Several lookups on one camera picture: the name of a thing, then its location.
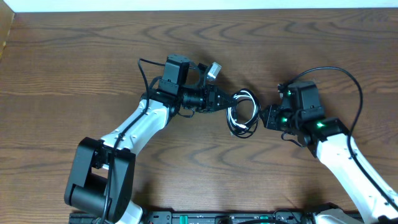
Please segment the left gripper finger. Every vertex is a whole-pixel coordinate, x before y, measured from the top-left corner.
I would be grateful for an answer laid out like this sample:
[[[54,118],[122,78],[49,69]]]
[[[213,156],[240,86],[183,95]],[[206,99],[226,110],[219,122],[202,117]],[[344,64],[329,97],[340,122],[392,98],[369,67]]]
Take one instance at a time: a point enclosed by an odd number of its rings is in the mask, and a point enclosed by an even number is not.
[[[229,95],[220,88],[217,88],[216,98],[219,105],[235,105],[237,103],[233,96]]]
[[[228,108],[232,108],[237,106],[237,102],[231,102],[231,103],[217,103],[214,107],[214,111],[221,111],[221,110],[227,110]]]

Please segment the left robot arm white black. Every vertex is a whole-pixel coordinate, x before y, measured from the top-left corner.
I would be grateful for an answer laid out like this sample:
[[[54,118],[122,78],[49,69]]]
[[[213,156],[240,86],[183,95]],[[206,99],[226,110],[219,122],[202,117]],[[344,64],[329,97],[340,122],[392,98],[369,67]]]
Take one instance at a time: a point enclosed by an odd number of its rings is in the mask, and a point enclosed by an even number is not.
[[[64,194],[67,205],[96,216],[94,223],[139,223],[143,209],[131,200],[137,155],[180,109],[213,113],[237,101],[214,85],[221,65],[195,64],[171,54],[163,74],[144,80],[135,112],[100,139],[85,137],[77,146]]]

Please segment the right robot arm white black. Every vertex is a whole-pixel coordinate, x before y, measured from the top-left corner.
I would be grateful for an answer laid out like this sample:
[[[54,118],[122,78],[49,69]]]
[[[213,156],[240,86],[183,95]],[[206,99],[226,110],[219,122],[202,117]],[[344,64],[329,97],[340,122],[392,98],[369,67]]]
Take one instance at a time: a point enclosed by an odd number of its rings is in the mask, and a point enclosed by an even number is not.
[[[343,186],[365,223],[397,223],[397,192],[362,155],[339,118],[327,118],[314,82],[280,84],[281,104],[260,117],[267,129],[297,137]]]

